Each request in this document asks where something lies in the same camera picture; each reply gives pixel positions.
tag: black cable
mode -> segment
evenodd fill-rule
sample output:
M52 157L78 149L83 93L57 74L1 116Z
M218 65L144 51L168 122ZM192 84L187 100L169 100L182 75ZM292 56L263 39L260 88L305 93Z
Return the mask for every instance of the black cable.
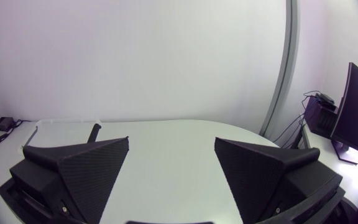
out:
M3 140L5 140L7 137L9 137L9 135L13 132L13 130L15 130L17 127L19 127L22 123L23 123L22 120L17 120L17 121L15 122L15 125L11 128L11 131L8 132L8 133L6 133L6 137L5 137Z
M286 148L285 145L288 143L288 141L292 138L292 136L296 133L296 130L298 130L300 124L295 128L294 132L292 132L291 136L288 138L288 140L283 144L283 148Z
M311 104L310 105L313 105L313 104L315 104L315 103L318 103L318 102L320 102L320 100L319 100L319 98L316 98L316 99L314 99L314 101L313 102L311 102ZM283 144L283 148L287 148L287 147L289 147L289 146L291 146L295 141L293 141L289 146L287 146L287 147L285 147L285 145L286 145L286 143L292 138L292 136L296 133L296 130L299 128L299 127L301 127L301 130L302 130L302 128L305 126L304 124L303 124L303 121L305 120L305 116L302 118L302 119L300 119L299 120L299 122L298 122L298 126L295 128L295 130L294 130L294 132L292 133L292 135L288 138L288 140Z
M295 121L298 120L298 118L300 118L301 116L305 115L305 113L306 113L306 112L304 112L303 114L301 114L301 115L299 115L297 118L295 118L295 120L293 120L293 121L291 122L291 124L288 125L288 127L281 133L281 135L280 135L278 138L276 138L276 140L274 140L273 142L276 142L277 140L279 140L279 139L283 136L283 134L288 130L288 128L290 128L290 127L292 126L292 124L293 124Z

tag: black handle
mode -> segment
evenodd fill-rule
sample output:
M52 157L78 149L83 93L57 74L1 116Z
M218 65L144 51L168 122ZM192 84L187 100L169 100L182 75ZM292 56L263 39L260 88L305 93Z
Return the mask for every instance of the black handle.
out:
M89 139L88 139L88 143L96 141L96 137L98 137L99 129L101 129L101 128L102 128L102 126L100 126L99 124L94 124L92 131L91 131L91 135L89 136Z

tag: white wall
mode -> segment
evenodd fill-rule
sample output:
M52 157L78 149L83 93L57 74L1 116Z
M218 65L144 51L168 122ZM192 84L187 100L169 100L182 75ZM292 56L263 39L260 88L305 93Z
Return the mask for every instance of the white wall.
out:
M325 0L298 1L298 53L290 90L284 103L280 120L269 139L275 140L284 129L302 113L301 101L303 93L320 90L324 79L324 55L326 50L326 9ZM288 129L277 144L283 146L287 139L295 132L298 123Z
M0 0L0 116L197 118L257 133L284 35L284 0Z
M304 112L303 93L319 90L340 104L349 62L358 65L358 1L299 0L300 36L298 56L290 91L280 121L269 139L282 131ZM277 141L279 146L294 133L295 123Z
M339 105L343 96L349 62L358 66L358 1L326 1L327 49L323 91Z

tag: black box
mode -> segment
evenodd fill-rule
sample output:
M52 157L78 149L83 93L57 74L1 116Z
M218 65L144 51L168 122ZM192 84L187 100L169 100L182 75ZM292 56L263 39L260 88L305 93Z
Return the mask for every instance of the black box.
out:
M329 139L337 120L336 106L309 100L305 120L312 133Z
M0 118L0 131L9 131L13 127L13 118L2 117Z

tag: small black device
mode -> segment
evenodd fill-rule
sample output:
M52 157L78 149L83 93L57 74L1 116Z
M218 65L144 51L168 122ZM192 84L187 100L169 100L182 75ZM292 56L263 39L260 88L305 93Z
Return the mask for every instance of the small black device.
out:
M330 138L337 120L336 106L310 98L305 109L305 121L312 133Z
M10 169L1 197L24 223L99 223L128 150L128 137L24 146L24 160Z
M11 117L2 117L0 118L0 131L9 131L13 128L15 122Z
M280 149L216 138L215 152L242 221L322 223L343 198L342 177L319 149Z
M328 95L326 95L324 93L318 94L318 97L320 97L320 99L327 104L330 104L330 105L335 104L335 101L331 97L329 97Z

